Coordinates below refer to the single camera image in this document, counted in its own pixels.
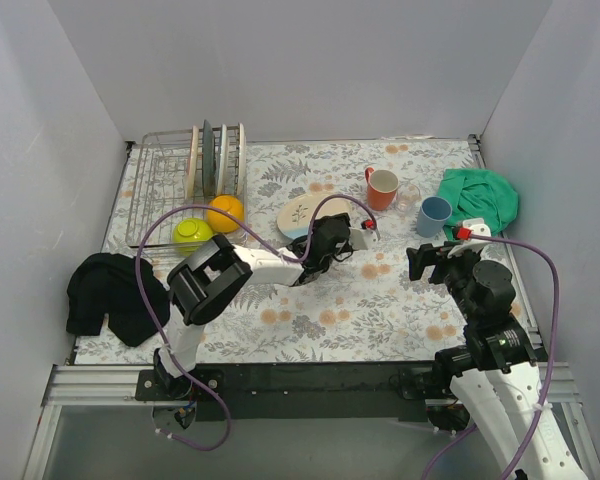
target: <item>table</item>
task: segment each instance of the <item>table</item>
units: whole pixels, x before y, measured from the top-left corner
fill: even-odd
[[[134,148],[117,195],[103,251],[133,255],[125,244],[138,148]],[[366,196],[364,168],[387,168],[401,181],[407,208],[377,215],[382,240],[372,251],[356,252],[316,282],[303,287],[253,286],[207,325],[198,350],[200,363],[352,362],[431,360],[436,351],[463,343],[464,320],[444,285],[410,282],[407,246],[440,244],[415,233],[422,198],[435,194],[447,168],[479,168],[466,141],[375,140],[366,142],[250,144],[247,148],[247,221],[275,246],[289,243],[276,215],[289,199],[305,192]],[[365,218],[353,209],[352,221]],[[249,238],[249,247],[257,247]],[[512,268],[501,245],[485,258]],[[156,276],[166,275],[182,257],[148,258]],[[514,277],[513,311],[530,332],[537,331]],[[158,336],[137,348],[125,346],[105,324],[99,337],[79,337],[75,364],[150,364]]]

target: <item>white wall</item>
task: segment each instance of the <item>white wall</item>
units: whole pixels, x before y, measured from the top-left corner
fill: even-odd
[[[67,282],[99,250],[124,143],[46,0],[0,0],[0,480],[20,478]]]
[[[520,192],[512,235],[558,265],[559,356],[600,454],[600,0],[554,0],[483,140],[487,164]],[[550,274],[531,254],[517,258],[547,338]]]
[[[125,139],[484,130],[550,0],[50,0]]]

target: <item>black cloth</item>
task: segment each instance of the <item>black cloth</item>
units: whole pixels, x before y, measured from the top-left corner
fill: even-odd
[[[164,326],[169,321],[167,291],[153,276],[153,266],[144,259],[140,262],[144,288]],[[69,333],[100,335],[105,313],[109,314],[111,331],[130,347],[137,347],[157,332],[140,296],[134,258],[110,253],[91,255],[74,272],[67,295]]]

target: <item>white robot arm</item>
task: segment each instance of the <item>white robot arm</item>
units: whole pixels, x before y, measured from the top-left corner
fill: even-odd
[[[206,324],[220,315],[245,286],[305,285],[326,272],[333,260],[342,261],[354,251],[370,248],[378,234],[368,222],[363,225],[367,228],[351,228],[346,214],[316,220],[311,251],[302,263],[285,261],[282,256],[299,258],[306,237],[281,248],[279,255],[231,245],[224,236],[202,245],[169,274],[171,318],[168,343],[158,351],[158,372],[166,373],[166,382],[182,375],[169,351],[184,370],[193,370]]]
[[[489,236],[481,219],[463,223],[471,232]],[[407,249],[409,277],[419,280],[434,265],[430,283],[444,283],[462,312],[466,345],[436,353],[432,377],[449,389],[478,425],[504,470],[531,425],[537,409],[540,423],[517,465],[517,477],[532,480],[585,480],[558,428],[550,405],[538,405],[540,375],[535,352],[515,316],[511,272],[482,260],[484,241],[466,239],[442,247]]]

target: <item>green towel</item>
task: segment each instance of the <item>green towel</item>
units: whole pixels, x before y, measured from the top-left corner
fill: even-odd
[[[518,193],[506,178],[490,170],[447,169],[438,196],[453,208],[448,226],[444,227],[449,240],[453,239],[451,227],[462,220],[484,218],[491,234],[496,235],[518,215]]]

